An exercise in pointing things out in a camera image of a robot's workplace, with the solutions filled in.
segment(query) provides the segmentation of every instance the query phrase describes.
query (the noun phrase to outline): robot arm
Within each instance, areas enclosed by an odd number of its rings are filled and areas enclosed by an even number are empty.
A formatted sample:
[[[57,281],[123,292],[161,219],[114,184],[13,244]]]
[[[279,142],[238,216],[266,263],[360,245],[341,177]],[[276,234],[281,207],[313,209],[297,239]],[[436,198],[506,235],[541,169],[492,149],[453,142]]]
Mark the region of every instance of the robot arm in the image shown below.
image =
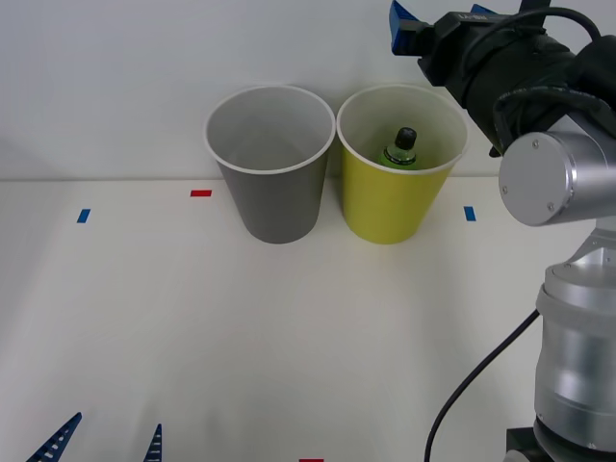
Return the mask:
[[[525,0],[513,16],[475,6],[429,25],[395,1],[392,49],[420,57],[502,155],[500,195],[514,218],[599,218],[569,261],[546,270],[537,299],[534,435],[552,460],[605,460],[616,454],[616,37],[549,3]],[[546,15],[574,20],[592,41],[573,54],[546,34]]]

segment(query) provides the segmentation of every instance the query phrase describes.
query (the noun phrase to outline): gray paper cup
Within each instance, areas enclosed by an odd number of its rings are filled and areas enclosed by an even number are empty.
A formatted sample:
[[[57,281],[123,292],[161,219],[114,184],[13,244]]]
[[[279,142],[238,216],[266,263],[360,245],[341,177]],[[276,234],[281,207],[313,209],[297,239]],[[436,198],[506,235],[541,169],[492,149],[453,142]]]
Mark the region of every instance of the gray paper cup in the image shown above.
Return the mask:
[[[335,133],[329,106],[295,87],[244,90],[214,109],[205,144],[250,234],[284,244],[310,232]]]

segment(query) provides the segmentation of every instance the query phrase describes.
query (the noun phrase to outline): bottle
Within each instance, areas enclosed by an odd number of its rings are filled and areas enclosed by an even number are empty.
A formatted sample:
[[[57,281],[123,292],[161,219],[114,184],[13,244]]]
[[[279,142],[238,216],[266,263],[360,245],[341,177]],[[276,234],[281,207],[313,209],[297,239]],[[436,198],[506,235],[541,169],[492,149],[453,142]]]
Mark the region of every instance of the bottle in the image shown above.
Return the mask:
[[[384,167],[399,170],[416,169],[417,157],[413,152],[417,132],[409,127],[402,127],[398,131],[396,141],[386,146],[378,156],[378,163]]]

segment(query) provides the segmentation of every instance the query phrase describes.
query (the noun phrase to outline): white table surface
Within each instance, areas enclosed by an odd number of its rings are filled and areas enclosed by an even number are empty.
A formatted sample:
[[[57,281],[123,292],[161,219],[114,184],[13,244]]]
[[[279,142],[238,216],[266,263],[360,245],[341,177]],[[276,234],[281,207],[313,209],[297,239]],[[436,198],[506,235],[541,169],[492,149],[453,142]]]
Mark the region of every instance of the white table surface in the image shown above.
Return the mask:
[[[166,462],[421,461],[593,223],[527,228],[495,178],[452,178],[414,238],[375,245],[335,189],[306,238],[270,245],[222,181],[1,183],[0,460],[81,411],[62,462],[143,460],[158,423]],[[502,459],[539,346],[537,322],[453,407],[435,462]]]

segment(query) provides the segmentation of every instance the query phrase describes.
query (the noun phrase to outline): black bottle cap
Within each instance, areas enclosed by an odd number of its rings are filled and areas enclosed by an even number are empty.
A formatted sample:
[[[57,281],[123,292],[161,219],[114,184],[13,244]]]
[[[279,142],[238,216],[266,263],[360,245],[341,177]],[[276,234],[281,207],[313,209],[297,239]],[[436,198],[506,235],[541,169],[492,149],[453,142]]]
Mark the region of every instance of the black bottle cap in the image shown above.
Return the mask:
[[[402,127],[399,129],[398,135],[396,136],[396,146],[408,151],[409,149],[413,149],[416,139],[417,132],[415,130],[409,127]]]

